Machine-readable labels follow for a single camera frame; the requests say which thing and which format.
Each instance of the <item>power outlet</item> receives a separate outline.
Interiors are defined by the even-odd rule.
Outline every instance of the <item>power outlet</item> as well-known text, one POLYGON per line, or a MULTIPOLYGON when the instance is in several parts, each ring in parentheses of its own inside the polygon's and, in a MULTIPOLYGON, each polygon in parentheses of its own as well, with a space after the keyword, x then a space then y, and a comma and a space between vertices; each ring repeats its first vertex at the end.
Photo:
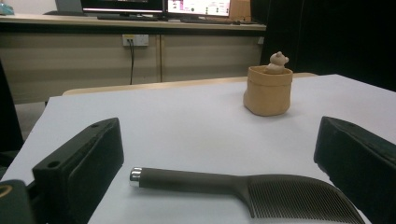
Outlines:
POLYGON ((148 46, 149 36, 148 35, 122 35, 122 45, 129 47, 128 40, 134 41, 134 46, 148 46))

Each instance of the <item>black cable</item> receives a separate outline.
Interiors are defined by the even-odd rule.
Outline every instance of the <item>black cable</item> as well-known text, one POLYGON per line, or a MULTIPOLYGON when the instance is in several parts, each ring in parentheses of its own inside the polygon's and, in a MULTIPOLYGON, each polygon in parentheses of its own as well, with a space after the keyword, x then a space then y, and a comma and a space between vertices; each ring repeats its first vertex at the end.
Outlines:
POLYGON ((134 76, 134 41, 132 39, 128 39, 129 50, 131 51, 131 80, 129 81, 129 85, 132 85, 132 77, 134 76))

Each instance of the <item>monitor screen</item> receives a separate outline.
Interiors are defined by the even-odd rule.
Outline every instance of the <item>monitor screen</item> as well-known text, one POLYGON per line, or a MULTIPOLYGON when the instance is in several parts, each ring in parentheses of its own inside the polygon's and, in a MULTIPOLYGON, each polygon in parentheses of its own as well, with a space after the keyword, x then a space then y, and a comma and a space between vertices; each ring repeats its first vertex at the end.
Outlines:
POLYGON ((164 0, 81 0, 84 13, 163 14, 164 0))
POLYGON ((167 16, 230 16, 231 0, 165 0, 167 16))

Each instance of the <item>black comb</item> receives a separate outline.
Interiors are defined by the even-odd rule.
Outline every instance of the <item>black comb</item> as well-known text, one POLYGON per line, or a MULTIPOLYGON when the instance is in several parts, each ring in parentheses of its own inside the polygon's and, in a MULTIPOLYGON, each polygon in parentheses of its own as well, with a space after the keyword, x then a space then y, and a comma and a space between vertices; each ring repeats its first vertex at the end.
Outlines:
POLYGON ((139 188, 231 194, 247 206, 251 217, 364 223, 340 190, 305 176, 237 176, 134 168, 130 181, 139 188))

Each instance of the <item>fabric pot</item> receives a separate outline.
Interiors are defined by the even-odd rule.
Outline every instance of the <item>fabric pot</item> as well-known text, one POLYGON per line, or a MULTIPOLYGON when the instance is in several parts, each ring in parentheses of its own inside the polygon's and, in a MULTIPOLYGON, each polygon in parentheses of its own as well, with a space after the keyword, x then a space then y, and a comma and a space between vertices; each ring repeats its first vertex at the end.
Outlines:
POLYGON ((244 105, 253 114, 273 116, 285 113, 290 107, 293 72, 287 68, 281 75, 265 74, 263 66, 251 66, 247 74, 244 105))

